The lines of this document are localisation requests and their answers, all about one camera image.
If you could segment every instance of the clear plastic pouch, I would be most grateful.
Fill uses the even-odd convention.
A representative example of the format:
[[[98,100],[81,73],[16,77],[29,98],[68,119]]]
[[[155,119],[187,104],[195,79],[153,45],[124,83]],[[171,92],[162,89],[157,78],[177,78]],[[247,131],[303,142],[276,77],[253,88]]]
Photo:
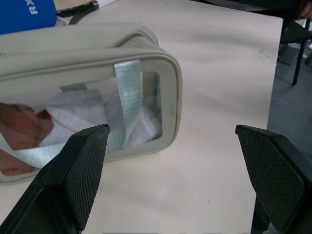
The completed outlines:
[[[159,76],[145,72],[138,80],[137,91],[117,76],[1,97],[1,173],[36,172],[47,163],[47,154],[56,156],[72,134],[100,124],[110,125],[107,152],[161,137]]]

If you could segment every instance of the red object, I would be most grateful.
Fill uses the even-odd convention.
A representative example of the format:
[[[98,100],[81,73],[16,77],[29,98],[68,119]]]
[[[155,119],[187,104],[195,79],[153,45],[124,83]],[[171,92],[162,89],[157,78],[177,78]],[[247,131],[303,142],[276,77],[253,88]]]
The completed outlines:
[[[53,129],[49,113],[35,111],[23,104],[0,103],[0,132],[12,150],[38,147]],[[31,172],[33,167],[0,150],[0,170],[5,176]]]

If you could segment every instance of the white towel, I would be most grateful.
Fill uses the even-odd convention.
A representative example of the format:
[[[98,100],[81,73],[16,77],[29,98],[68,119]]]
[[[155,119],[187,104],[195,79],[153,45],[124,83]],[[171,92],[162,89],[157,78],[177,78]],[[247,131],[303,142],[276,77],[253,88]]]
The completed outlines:
[[[72,134],[100,124],[109,124],[111,131],[125,127],[120,99],[104,103],[97,89],[59,93],[47,103],[46,110],[54,128],[40,146],[64,143]],[[162,126],[154,112],[143,107],[124,148],[146,143],[161,133]]]
[[[108,124],[99,90],[76,90],[56,94],[46,106],[54,128],[40,146],[66,142],[85,128]]]
[[[161,134],[162,126],[160,121],[156,118],[153,111],[143,107],[140,119],[129,136],[128,141],[124,144],[124,148],[141,145],[161,136]]]

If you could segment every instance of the chair leg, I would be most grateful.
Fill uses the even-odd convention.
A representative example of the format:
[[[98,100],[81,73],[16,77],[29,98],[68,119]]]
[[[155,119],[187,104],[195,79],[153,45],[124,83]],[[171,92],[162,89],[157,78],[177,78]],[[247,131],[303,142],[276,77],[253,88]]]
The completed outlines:
[[[305,29],[309,30],[310,22],[311,22],[310,19],[307,19]],[[295,86],[297,84],[299,71],[300,71],[300,67],[301,67],[301,62],[302,62],[302,57],[303,57],[303,53],[304,53],[305,48],[306,48],[306,42],[304,41],[300,45],[300,50],[299,50],[296,69],[295,69],[294,76],[293,76],[292,86]]]

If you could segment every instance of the table surface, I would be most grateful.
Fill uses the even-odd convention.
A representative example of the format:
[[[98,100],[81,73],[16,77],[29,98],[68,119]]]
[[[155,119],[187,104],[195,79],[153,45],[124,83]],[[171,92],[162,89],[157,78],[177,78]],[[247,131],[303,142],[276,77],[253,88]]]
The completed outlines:
[[[237,124],[266,128],[282,19],[188,0],[120,0],[81,23],[152,29],[183,74],[176,141],[104,165],[84,233],[249,233],[255,193]],[[29,183],[1,186],[2,222]]]

